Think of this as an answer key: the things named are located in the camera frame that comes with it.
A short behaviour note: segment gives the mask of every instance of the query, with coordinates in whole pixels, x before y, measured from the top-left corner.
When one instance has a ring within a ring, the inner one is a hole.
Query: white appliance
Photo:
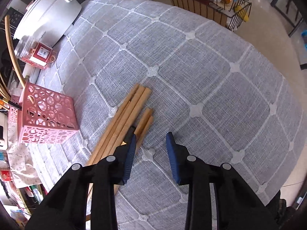
[[[19,23],[14,39],[32,35],[47,46],[53,47],[71,30],[81,5],[76,0],[35,0]]]

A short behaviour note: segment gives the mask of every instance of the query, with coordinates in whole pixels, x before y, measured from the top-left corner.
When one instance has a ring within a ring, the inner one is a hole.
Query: grid pattern tablecloth
[[[47,189],[86,163],[135,83],[153,91],[154,124],[116,195],[119,229],[184,229],[188,188],[172,180],[168,131],[205,162],[231,163],[264,204],[302,151],[307,120],[288,82],[251,44],[201,16],[147,0],[90,0],[55,49],[38,84],[73,97],[80,132],[30,146]]]

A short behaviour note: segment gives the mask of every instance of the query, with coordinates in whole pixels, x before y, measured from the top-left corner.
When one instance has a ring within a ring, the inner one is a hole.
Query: transparent jar
[[[33,36],[23,36],[15,48],[16,57],[40,69],[46,69],[55,62],[57,53]]]

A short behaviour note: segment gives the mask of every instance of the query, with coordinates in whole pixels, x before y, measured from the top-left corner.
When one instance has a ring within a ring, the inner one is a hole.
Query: wire basket
[[[183,8],[213,20],[231,31],[247,21],[251,12],[249,0],[171,0],[174,6]]]

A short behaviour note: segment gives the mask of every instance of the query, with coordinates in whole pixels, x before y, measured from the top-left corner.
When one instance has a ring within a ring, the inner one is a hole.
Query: tile floor
[[[153,1],[172,5],[171,0]],[[307,70],[301,71],[299,66],[307,63],[307,51],[300,36],[303,29],[307,29],[306,24],[302,24],[299,30],[289,38],[288,33],[292,30],[292,27],[270,6],[271,0],[251,1],[250,19],[247,23],[242,23],[235,33],[252,43],[259,52],[273,63],[288,80],[303,108],[307,110]],[[277,6],[284,8],[286,2],[287,0],[279,0]],[[305,144],[296,167],[281,188],[281,197],[286,199],[288,206],[294,202],[305,180],[307,174],[306,158],[307,144]]]

